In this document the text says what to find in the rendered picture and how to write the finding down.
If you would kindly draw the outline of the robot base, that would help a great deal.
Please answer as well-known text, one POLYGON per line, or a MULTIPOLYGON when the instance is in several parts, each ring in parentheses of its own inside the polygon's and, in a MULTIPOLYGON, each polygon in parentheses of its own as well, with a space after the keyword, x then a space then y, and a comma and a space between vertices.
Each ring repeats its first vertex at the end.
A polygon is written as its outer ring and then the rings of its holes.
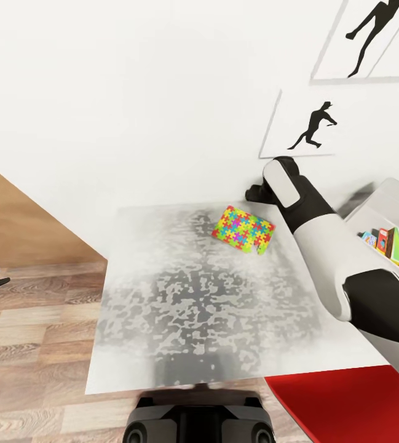
POLYGON ((122 443, 275 443, 258 398, 246 405, 155 405, 142 397, 129 412, 122 443))

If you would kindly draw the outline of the jigsaw puzzle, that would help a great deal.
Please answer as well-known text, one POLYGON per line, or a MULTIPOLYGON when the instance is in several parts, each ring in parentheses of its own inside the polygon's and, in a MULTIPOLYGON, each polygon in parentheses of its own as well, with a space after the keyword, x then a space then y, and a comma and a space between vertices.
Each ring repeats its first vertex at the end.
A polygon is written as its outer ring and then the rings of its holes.
POLYGON ((211 235, 246 254, 251 253, 251 245, 255 243, 261 255, 274 230, 273 224, 229 205, 211 235))

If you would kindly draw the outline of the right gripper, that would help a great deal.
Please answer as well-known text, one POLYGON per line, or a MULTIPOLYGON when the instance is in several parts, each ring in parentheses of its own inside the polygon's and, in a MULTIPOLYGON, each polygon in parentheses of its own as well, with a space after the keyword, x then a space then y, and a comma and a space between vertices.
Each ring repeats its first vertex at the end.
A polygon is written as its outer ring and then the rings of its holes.
POLYGON ((276 205, 273 198, 269 198, 263 193, 263 185, 253 185, 248 191, 246 191, 243 196, 247 202, 260 202, 262 204, 273 204, 276 205))

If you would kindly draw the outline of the board game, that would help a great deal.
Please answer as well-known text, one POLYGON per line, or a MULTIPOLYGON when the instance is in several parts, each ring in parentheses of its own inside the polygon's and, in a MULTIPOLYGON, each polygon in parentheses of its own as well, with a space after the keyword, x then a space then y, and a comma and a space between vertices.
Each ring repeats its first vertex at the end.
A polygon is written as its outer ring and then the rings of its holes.
MULTIPOLYGON (((372 234, 368 233, 368 232, 364 232, 359 236, 359 239, 363 239, 365 242, 367 242, 369 245, 371 245, 372 247, 374 247, 377 250, 377 238, 374 237, 372 234)), ((385 241, 381 241, 381 248, 384 250, 384 244, 385 241)))
POLYGON ((380 228, 376 246, 377 251, 399 266, 399 228, 390 230, 380 228), (385 241, 384 250, 381 248, 381 241, 385 241))

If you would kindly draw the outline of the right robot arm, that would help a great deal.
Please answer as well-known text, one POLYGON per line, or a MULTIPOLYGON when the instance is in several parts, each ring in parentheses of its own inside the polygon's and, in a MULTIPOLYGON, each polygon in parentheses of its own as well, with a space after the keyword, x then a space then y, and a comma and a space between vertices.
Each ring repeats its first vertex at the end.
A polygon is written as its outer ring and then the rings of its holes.
POLYGON ((399 372, 399 274, 339 218, 292 156, 263 168, 247 202, 277 205, 304 257, 322 305, 351 323, 399 372))

